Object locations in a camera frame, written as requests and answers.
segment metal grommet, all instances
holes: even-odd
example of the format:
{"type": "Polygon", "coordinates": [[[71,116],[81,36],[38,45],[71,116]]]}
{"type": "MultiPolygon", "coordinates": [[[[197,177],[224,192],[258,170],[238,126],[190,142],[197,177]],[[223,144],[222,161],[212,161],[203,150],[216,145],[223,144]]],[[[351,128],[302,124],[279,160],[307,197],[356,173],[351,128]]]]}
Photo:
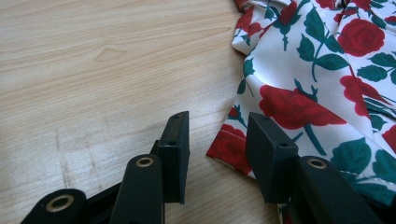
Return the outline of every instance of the metal grommet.
{"type": "Polygon", "coordinates": [[[307,162],[309,165],[318,169],[326,169],[327,167],[326,163],[317,159],[309,159],[307,162]]]}
{"type": "Polygon", "coordinates": [[[47,203],[46,209],[51,213],[59,212],[70,206],[73,201],[73,195],[64,194],[49,201],[49,203],[47,203]]]}
{"type": "Polygon", "coordinates": [[[143,157],[140,158],[137,162],[136,165],[138,167],[148,167],[150,166],[152,163],[154,163],[154,160],[150,157],[143,157]]]}

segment red flower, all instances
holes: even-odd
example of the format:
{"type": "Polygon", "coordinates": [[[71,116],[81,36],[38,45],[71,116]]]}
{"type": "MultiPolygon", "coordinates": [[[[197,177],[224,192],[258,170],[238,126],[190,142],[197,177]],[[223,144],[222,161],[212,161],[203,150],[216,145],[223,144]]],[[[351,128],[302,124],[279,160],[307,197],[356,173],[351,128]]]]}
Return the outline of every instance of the red flower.
{"type": "Polygon", "coordinates": [[[271,26],[272,26],[272,23],[269,24],[269,25],[267,25],[267,26],[265,26],[265,27],[263,28],[263,32],[260,34],[260,38],[262,38],[262,36],[267,32],[267,30],[268,30],[271,26]]]}
{"type": "Polygon", "coordinates": [[[371,0],[352,0],[352,2],[355,3],[357,7],[363,9],[364,11],[371,11],[370,9],[371,0]]]}
{"type": "Polygon", "coordinates": [[[247,30],[247,36],[251,37],[262,30],[262,26],[258,22],[252,23],[247,30]]]}
{"type": "Polygon", "coordinates": [[[358,10],[355,7],[347,7],[344,11],[345,16],[350,16],[358,13],[358,10]]]}
{"type": "Polygon", "coordinates": [[[245,14],[241,18],[239,18],[235,29],[242,29],[246,33],[248,32],[249,26],[251,24],[251,19],[253,18],[253,10],[254,7],[250,7],[245,10],[245,14]]]}
{"type": "Polygon", "coordinates": [[[387,132],[382,134],[382,137],[396,153],[396,125],[393,125],[387,132]]]}
{"type": "Polygon", "coordinates": [[[333,0],[316,0],[321,8],[328,7],[329,9],[334,9],[334,1],[333,0]]]}
{"type": "Polygon", "coordinates": [[[337,13],[335,16],[334,16],[334,18],[332,18],[334,21],[336,21],[336,22],[338,22],[338,23],[340,23],[340,21],[341,21],[341,19],[343,19],[343,13],[341,12],[341,13],[337,13]]]}
{"type": "Polygon", "coordinates": [[[273,117],[284,128],[298,129],[306,124],[325,126],[346,123],[330,110],[318,105],[297,90],[281,90],[265,85],[260,88],[260,94],[262,95],[260,101],[262,112],[266,116],[273,117]]]}
{"type": "Polygon", "coordinates": [[[238,111],[233,107],[231,108],[230,112],[228,113],[229,117],[238,117],[238,111]]]}
{"type": "Polygon", "coordinates": [[[361,57],[384,46],[384,32],[376,25],[360,19],[348,23],[338,36],[338,42],[350,55],[361,57]]]}
{"type": "Polygon", "coordinates": [[[223,124],[212,146],[206,152],[206,156],[224,161],[247,175],[251,168],[246,157],[246,140],[241,130],[223,124]]]}
{"type": "Polygon", "coordinates": [[[345,97],[355,103],[355,111],[360,116],[369,118],[369,112],[367,111],[366,105],[361,97],[360,86],[357,80],[353,76],[345,76],[340,79],[341,84],[346,87],[344,90],[345,97]]]}
{"type": "Polygon", "coordinates": [[[291,3],[283,8],[283,10],[280,12],[279,20],[283,25],[286,25],[290,22],[291,18],[293,18],[293,15],[295,11],[297,10],[297,3],[294,1],[291,1],[291,3]]]}
{"type": "Polygon", "coordinates": [[[381,101],[381,102],[383,102],[385,104],[390,105],[390,103],[388,103],[388,101],[386,101],[384,98],[382,98],[379,95],[378,91],[376,89],[374,89],[372,86],[370,86],[367,83],[362,82],[361,79],[358,78],[358,77],[355,77],[355,79],[356,79],[356,82],[357,82],[357,84],[359,86],[359,89],[361,90],[361,94],[362,95],[369,96],[369,97],[371,97],[373,99],[376,99],[377,101],[381,101]]]}
{"type": "Polygon", "coordinates": [[[396,16],[389,16],[384,19],[385,22],[396,25],[396,16]]]}

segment wooden table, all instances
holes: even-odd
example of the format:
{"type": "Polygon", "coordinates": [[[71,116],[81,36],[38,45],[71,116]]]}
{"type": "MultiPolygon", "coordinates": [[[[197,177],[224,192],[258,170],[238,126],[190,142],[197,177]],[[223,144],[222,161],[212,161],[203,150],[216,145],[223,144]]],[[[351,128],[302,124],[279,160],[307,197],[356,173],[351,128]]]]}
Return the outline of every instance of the wooden table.
{"type": "Polygon", "coordinates": [[[240,15],[232,0],[1,0],[0,222],[120,182],[189,110],[186,204],[166,223],[277,223],[254,180],[205,156],[242,74],[240,15]]]}

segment fabric fold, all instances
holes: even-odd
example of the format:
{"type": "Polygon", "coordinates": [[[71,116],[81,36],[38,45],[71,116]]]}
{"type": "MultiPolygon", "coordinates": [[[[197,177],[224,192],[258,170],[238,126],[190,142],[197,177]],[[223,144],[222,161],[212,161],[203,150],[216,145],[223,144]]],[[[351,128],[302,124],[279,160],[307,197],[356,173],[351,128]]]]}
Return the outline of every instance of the fabric fold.
{"type": "Polygon", "coordinates": [[[206,155],[254,177],[248,113],[273,119],[299,155],[330,162],[360,194],[396,195],[396,7],[392,2],[236,1],[233,47],[247,55],[206,155]]]}

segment table surface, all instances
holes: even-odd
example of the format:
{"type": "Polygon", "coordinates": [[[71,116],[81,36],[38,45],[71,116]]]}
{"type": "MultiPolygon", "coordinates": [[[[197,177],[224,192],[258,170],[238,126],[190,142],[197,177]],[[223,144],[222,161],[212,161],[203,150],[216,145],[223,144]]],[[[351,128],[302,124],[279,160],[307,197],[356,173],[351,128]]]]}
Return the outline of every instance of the table surface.
{"type": "Polygon", "coordinates": [[[233,0],[0,0],[0,223],[119,183],[185,110],[186,204],[166,223],[277,223],[253,179],[205,156],[241,78],[240,16],[233,0]]]}

